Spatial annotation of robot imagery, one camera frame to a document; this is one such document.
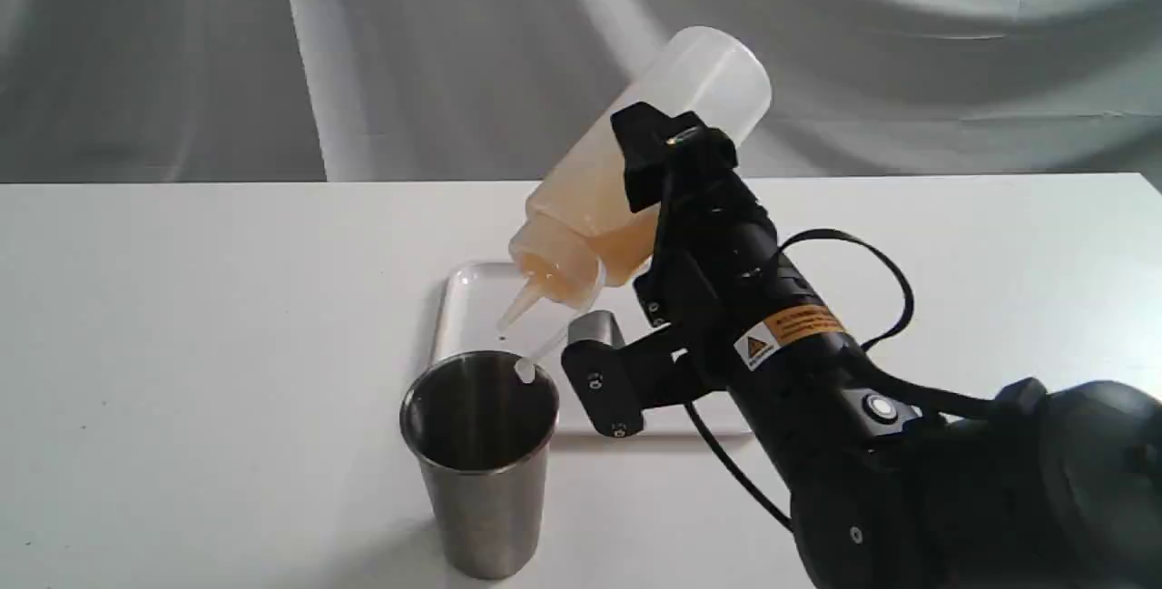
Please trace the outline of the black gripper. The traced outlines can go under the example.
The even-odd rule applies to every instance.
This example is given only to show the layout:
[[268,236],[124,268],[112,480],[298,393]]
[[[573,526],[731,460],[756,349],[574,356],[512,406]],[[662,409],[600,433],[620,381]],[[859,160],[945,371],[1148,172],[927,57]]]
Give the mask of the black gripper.
[[[698,113],[669,116],[647,102],[615,112],[610,124],[624,159],[627,209],[664,203],[660,250],[634,280],[644,311],[677,329],[686,366],[703,386],[752,385],[755,369],[737,340],[774,313],[822,306],[822,296],[779,253],[777,230],[748,185],[726,174],[738,166],[727,132]],[[668,191],[676,192],[664,201]]]

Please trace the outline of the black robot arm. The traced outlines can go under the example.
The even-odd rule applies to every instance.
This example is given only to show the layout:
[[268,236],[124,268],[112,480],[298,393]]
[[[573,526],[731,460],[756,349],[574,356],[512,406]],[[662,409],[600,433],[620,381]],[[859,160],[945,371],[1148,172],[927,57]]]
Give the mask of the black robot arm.
[[1157,588],[1159,400],[1037,378],[971,398],[894,378],[792,265],[729,135],[638,102],[610,118],[655,332],[607,373],[607,437],[727,392],[790,494],[772,515],[818,588]]

